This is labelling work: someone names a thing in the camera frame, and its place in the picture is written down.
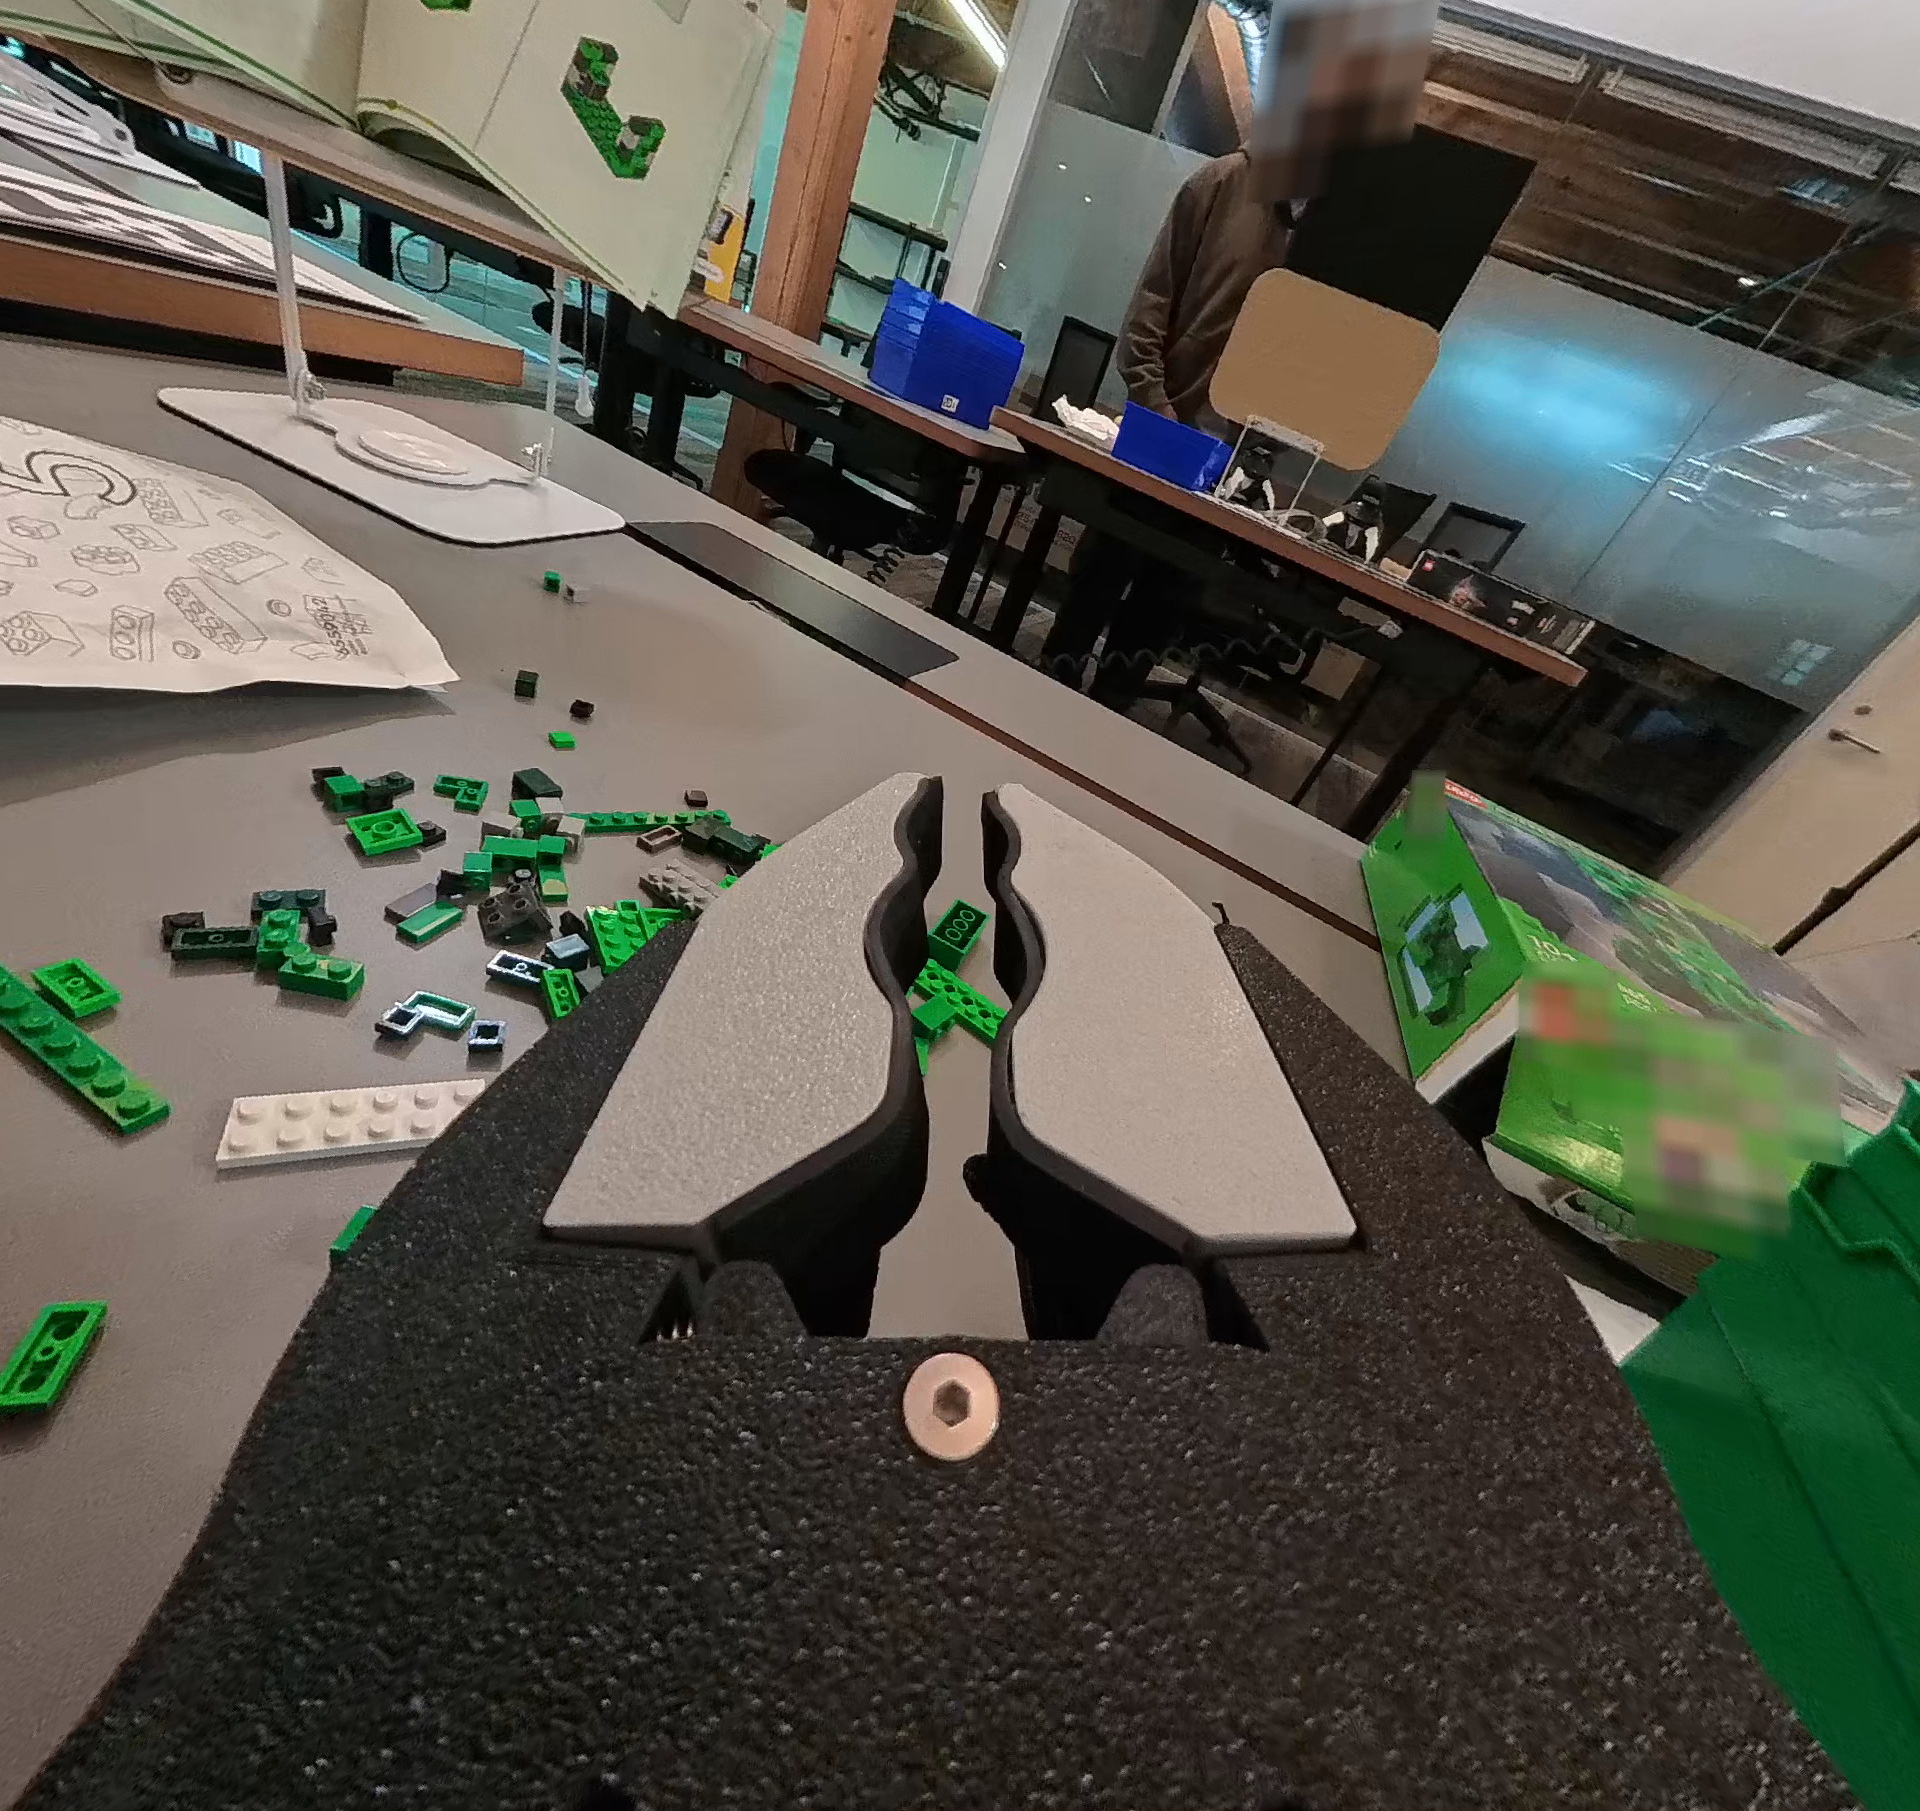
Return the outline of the long green toy plate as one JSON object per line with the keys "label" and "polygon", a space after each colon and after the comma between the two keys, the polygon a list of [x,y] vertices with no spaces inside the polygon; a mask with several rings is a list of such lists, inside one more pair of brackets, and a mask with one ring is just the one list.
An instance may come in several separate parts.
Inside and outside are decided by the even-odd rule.
{"label": "long green toy plate", "polygon": [[77,1103],[120,1135],[158,1126],[171,1103],[145,1079],[135,1079],[68,1013],[35,989],[3,968],[3,1036]]}

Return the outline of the black desk inlay panel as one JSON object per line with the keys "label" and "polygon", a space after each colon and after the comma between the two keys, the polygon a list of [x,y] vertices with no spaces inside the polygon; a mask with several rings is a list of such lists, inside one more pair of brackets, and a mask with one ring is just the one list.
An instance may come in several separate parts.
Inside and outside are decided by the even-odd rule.
{"label": "black desk inlay panel", "polygon": [[847,597],[785,556],[744,542],[726,527],[633,523],[628,529],[652,550],[659,550],[737,598],[754,600],[890,682],[906,685],[959,661],[953,649]]}

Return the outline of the wooden post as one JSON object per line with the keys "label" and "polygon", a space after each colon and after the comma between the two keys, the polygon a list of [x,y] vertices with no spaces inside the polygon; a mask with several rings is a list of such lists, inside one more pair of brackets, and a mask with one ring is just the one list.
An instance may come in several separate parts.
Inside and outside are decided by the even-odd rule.
{"label": "wooden post", "polygon": [[898,0],[806,0],[803,41],[756,266],[757,320],[820,335]]}

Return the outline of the wooden book stand board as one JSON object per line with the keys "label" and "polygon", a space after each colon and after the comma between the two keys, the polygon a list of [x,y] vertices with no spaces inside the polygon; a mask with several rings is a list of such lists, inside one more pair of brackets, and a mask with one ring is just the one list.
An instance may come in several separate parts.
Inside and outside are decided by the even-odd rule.
{"label": "wooden book stand board", "polygon": [[429,292],[426,252],[531,285],[611,277],[509,196],[426,152],[381,143],[223,77],[5,26],[5,162],[174,215],[265,223],[265,159],[285,170],[295,236],[373,280]]}

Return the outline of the black upright board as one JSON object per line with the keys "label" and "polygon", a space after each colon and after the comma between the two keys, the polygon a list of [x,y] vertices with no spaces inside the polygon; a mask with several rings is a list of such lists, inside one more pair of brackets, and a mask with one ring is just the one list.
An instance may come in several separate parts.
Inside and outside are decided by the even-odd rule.
{"label": "black upright board", "polygon": [[1441,331],[1524,196],[1534,161],[1419,127],[1339,154],[1284,266]]}

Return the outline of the grey desk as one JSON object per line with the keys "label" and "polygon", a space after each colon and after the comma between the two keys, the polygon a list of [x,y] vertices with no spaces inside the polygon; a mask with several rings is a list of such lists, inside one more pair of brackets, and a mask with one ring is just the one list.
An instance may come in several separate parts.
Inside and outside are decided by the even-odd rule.
{"label": "grey desk", "polygon": [[312,768],[435,775],[549,768],[584,810],[666,810],[685,789],[783,838],[899,769],[945,781],[931,912],[984,899],[980,800],[1022,783],[1261,935],[1403,1071],[1359,840],[1177,743],[1047,685],[910,604],[953,652],[893,685],[761,602],[628,537],[464,550],[362,510],[194,430],[156,389],[215,370],[5,341],[5,412],[237,479],[381,576],[457,671],[377,695],[5,692],[5,963],[81,958],[123,1001],[102,1039],[174,1109],[122,1138],[5,1056],[5,1348],[49,1301],[109,1323],[54,1415],[5,1420],[5,1805],[79,1724],[202,1531],[227,1462],[350,1215],[404,1155],[225,1177],[227,1103],[275,1088],[487,1072],[373,1020],[415,987],[479,991],[474,928],[406,948],[384,919],[437,861],[362,864]]}

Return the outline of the blue plastic bin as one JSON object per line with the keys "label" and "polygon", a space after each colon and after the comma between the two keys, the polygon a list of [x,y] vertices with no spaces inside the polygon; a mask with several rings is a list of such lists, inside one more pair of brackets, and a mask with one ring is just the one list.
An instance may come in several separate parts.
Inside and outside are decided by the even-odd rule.
{"label": "blue plastic bin", "polygon": [[1210,432],[1128,401],[1113,454],[1119,464],[1179,491],[1208,494],[1225,475],[1234,449]]}

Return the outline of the green toy set box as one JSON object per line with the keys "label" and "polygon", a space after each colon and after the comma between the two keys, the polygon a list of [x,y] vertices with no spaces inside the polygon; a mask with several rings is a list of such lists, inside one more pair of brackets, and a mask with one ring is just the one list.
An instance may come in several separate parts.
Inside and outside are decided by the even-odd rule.
{"label": "green toy set box", "polygon": [[1418,1088],[1538,1215],[1689,1296],[1895,1117],[1894,1052],[1757,935],[1434,775],[1361,876]]}

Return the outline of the toy brick instruction booklet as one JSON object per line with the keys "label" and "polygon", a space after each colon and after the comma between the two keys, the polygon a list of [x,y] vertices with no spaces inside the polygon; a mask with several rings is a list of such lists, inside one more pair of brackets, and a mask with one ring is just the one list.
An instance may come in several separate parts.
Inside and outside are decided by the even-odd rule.
{"label": "toy brick instruction booklet", "polygon": [[677,310],[745,213],[788,0],[5,0],[468,170],[601,288]]}

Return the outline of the black office chair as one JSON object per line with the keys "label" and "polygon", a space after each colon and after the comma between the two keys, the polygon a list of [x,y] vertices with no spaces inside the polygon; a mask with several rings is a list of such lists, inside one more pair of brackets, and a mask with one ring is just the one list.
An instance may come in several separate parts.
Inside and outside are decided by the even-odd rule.
{"label": "black office chair", "polygon": [[1241,775],[1252,775],[1255,760],[1236,741],[1234,719],[1208,695],[1212,679],[1249,679],[1261,686],[1268,702],[1284,715],[1308,715],[1317,695],[1308,691],[1308,671],[1324,652],[1361,631],[1361,624],[1287,624],[1268,613],[1179,625],[1160,646],[1103,652],[1099,685],[1116,710],[1138,702],[1165,705],[1166,726],[1196,722],[1214,752],[1225,752]]}
{"label": "black office chair", "polygon": [[949,523],[797,451],[756,451],[745,456],[742,475],[776,515],[803,526],[810,546],[834,561],[854,552],[879,560],[886,569],[899,556],[936,554],[955,537]]}

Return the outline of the wooden-edged table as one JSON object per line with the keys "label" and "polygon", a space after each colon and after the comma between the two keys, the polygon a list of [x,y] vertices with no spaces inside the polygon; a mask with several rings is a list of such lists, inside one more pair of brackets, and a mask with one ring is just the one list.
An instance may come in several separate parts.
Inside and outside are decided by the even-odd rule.
{"label": "wooden-edged table", "polygon": [[1383,673],[1424,682],[1434,692],[1427,713],[1347,817],[1342,828],[1353,838],[1369,838],[1390,816],[1489,671],[1530,673],[1566,689],[1580,689],[1588,677],[1566,652],[1425,597],[1324,542],[1271,527],[1250,510],[1145,474],[1039,418],[997,406],[994,425],[1015,435],[1036,466],[1041,510],[997,598],[990,628],[996,649],[1012,651],[1018,638],[1059,522],[1111,533],[1169,569],[1236,591],[1291,620],[1367,602],[1399,628],[1394,638],[1375,625],[1335,637],[1339,646],[1367,655]]}
{"label": "wooden-edged table", "polygon": [[817,545],[844,552],[921,542],[942,552],[945,569],[931,609],[949,624],[967,621],[962,602],[996,507],[1030,469],[1016,434],[967,425],[884,392],[855,359],[701,293],[659,321],[656,351],[666,380],[650,422],[652,444],[662,443],[668,399],[681,396],[685,383],[709,383],[732,399],[732,423],[792,432],[794,444],[776,434],[764,454],[829,447],[829,479],[876,498],[887,526],[867,537],[868,510],[851,504],[813,529]]}

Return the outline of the pile of green toy bricks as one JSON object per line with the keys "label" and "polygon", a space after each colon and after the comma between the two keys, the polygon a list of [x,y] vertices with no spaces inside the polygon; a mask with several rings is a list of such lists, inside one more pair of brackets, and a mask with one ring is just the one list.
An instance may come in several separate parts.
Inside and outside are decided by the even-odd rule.
{"label": "pile of green toy bricks", "polygon": [[5,1455],[229,1443],[338,1239],[417,1153],[218,1171],[234,1099],[492,1083],[553,1026],[560,928],[500,940],[488,894],[547,880],[549,918],[653,908],[636,837],[683,769],[732,833],[796,838],[972,743],[844,671],[814,726],[732,735],[656,692],[593,692],[584,748],[469,671],[449,692],[18,695],[5,713],[5,968],[171,1103],[120,1135],[5,1041]]}

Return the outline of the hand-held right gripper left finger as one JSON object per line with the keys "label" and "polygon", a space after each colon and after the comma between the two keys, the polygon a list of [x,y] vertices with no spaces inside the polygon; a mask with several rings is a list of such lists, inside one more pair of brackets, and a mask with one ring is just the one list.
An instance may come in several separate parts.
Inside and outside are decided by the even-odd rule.
{"label": "hand-held right gripper left finger", "polygon": [[899,771],[709,906],[542,1216],[549,1237],[774,1268],[803,1326],[865,1338],[925,1197],[909,987],[943,781]]}

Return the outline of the white long toy plate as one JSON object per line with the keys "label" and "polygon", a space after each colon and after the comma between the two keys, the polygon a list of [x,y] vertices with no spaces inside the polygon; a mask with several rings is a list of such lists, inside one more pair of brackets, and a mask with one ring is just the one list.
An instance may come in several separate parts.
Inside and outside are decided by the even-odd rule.
{"label": "white long toy plate", "polygon": [[445,1079],[241,1098],[227,1108],[214,1165],[231,1173],[417,1153],[487,1088],[487,1079]]}

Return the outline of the black and white printed sheet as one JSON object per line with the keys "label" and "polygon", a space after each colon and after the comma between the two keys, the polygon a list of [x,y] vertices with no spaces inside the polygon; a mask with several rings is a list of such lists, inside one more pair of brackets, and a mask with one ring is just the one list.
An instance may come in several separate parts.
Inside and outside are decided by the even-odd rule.
{"label": "black and white printed sheet", "polygon": [[35,168],[3,166],[9,238],[139,258],[205,277],[275,289],[269,238],[147,207],[132,196]]}

